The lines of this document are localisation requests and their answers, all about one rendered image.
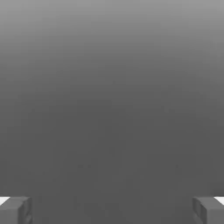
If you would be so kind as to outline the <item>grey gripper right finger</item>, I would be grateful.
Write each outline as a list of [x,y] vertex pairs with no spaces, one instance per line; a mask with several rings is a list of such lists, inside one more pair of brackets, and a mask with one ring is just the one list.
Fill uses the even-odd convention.
[[224,224],[224,196],[193,197],[195,224]]

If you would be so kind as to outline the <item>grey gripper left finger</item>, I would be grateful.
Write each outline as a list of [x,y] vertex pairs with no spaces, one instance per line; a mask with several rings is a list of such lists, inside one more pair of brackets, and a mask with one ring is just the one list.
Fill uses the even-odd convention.
[[0,196],[0,224],[33,224],[32,198]]

